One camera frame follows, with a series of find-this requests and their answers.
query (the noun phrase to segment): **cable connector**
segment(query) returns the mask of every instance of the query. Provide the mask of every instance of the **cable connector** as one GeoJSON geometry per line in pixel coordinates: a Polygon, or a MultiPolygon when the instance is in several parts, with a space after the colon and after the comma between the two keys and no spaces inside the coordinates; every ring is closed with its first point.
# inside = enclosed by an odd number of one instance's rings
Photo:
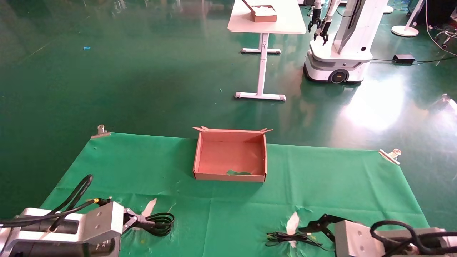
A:
{"type": "Polygon", "coordinates": [[[109,204],[110,202],[112,202],[111,197],[109,197],[108,199],[103,199],[103,198],[94,199],[94,203],[98,204],[98,206],[103,206],[105,204],[109,204]]]}

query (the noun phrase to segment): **black power adapter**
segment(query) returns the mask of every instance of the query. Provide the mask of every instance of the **black power adapter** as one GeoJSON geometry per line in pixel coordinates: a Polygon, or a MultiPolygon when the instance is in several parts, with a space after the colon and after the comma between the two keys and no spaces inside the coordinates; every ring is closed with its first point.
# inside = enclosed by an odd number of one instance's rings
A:
{"type": "Polygon", "coordinates": [[[411,54],[396,54],[392,61],[397,64],[413,64],[416,59],[411,54]]]}

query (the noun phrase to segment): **table leg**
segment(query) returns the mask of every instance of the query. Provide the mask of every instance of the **table leg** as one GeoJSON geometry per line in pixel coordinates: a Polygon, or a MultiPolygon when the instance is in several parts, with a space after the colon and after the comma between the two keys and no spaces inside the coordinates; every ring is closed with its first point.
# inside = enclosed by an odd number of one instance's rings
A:
{"type": "Polygon", "coordinates": [[[260,71],[259,71],[259,84],[257,85],[257,93],[243,93],[236,92],[237,98],[257,98],[257,99],[270,99],[285,101],[285,95],[264,94],[263,88],[265,85],[265,72],[266,72],[266,54],[268,50],[268,33],[260,34],[261,44],[260,48],[260,71]]]}
{"type": "MultiPolygon", "coordinates": [[[[259,48],[242,48],[241,53],[260,53],[260,49],[262,48],[262,33],[260,34],[259,39],[259,48]]],[[[280,49],[268,49],[267,53],[269,54],[280,54],[280,49]]]]}

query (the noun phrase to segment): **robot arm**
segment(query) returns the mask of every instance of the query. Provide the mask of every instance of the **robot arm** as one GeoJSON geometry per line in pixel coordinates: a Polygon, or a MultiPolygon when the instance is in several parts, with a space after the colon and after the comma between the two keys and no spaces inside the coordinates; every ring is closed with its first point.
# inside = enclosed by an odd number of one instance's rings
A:
{"type": "Polygon", "coordinates": [[[317,36],[321,36],[324,39],[324,45],[329,40],[328,31],[330,28],[330,24],[332,22],[332,17],[336,12],[336,9],[340,5],[340,0],[330,0],[330,5],[327,10],[327,14],[325,15],[324,20],[321,22],[320,20],[320,11],[322,9],[321,0],[316,0],[314,2],[314,11],[313,11],[313,19],[308,25],[308,30],[311,32],[311,27],[316,24],[317,29],[314,32],[314,40],[316,40],[317,36]]]}
{"type": "Polygon", "coordinates": [[[322,11],[322,3],[321,0],[315,0],[314,1],[314,9],[313,9],[313,17],[311,21],[308,24],[308,32],[311,33],[311,28],[314,25],[317,25],[317,27],[320,26],[321,20],[320,20],[320,12],[322,11]]]}

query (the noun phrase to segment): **box on table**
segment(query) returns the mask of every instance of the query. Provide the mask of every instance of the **box on table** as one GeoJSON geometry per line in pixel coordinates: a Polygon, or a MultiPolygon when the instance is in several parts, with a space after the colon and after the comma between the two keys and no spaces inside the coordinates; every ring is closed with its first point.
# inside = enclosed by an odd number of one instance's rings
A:
{"type": "Polygon", "coordinates": [[[251,17],[254,20],[254,22],[276,22],[277,21],[278,15],[276,14],[276,10],[275,10],[275,8],[273,8],[272,5],[251,5],[246,0],[243,0],[243,2],[251,10],[251,17]],[[257,8],[260,8],[260,7],[271,8],[271,9],[273,9],[275,14],[267,15],[267,16],[260,15],[260,13],[257,13],[255,11],[254,7],[257,7],[257,8]]]}
{"type": "Polygon", "coordinates": [[[194,177],[202,180],[265,182],[266,138],[272,129],[195,128],[194,177]]]}

